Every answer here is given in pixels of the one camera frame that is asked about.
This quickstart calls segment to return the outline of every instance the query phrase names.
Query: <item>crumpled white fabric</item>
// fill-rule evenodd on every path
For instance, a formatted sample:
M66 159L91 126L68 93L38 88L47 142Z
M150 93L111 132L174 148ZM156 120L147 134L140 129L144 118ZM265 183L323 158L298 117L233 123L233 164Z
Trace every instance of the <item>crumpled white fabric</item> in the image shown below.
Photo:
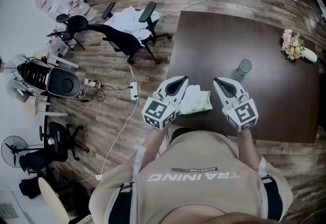
M213 109L209 96L210 91L201 91L199 85L188 86L180 103L181 114L194 114Z
M115 12L113 16L105 23L116 30L134 35L139 42L147 39L151 32L146 29L147 22L138 22L144 10L136 11L133 6L125 8L121 12ZM151 15L152 21L157 21L163 14L154 11Z

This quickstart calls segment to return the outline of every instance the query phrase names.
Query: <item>white vase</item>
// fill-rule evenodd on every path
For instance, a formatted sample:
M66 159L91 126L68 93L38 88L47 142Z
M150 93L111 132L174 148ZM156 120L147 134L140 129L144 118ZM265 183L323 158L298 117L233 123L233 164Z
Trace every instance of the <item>white vase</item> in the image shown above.
M311 62L317 61L317 55L306 47L305 47L305 50L302 52L302 54L304 55L304 57L306 59L310 60Z

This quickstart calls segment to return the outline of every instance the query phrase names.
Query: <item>black strap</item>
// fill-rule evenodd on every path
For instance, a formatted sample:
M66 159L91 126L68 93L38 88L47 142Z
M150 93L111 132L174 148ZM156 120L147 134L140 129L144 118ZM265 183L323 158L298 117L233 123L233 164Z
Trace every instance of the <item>black strap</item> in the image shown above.
M280 221L283 212L283 202L276 181L270 175L261 178L267 193L268 219Z
M132 184L133 182L129 182L120 186L118 197L114 202L110 216L108 218L109 224L129 224L132 199Z

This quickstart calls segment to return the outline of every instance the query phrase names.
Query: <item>clear glass cup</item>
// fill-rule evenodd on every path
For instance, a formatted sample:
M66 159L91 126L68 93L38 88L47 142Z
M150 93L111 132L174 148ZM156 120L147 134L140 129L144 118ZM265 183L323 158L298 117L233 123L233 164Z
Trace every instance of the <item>clear glass cup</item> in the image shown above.
M238 66L238 73L240 75L245 75L249 73L253 69L253 64L249 59L243 59L240 61L239 66Z

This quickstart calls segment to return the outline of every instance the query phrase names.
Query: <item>white plastic bag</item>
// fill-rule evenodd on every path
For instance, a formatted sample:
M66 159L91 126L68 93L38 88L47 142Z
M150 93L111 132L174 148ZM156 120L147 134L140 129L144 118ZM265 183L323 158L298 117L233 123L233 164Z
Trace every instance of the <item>white plastic bag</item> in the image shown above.
M199 85L188 86L180 103L181 114L194 114L213 109L209 96L210 91L201 91Z

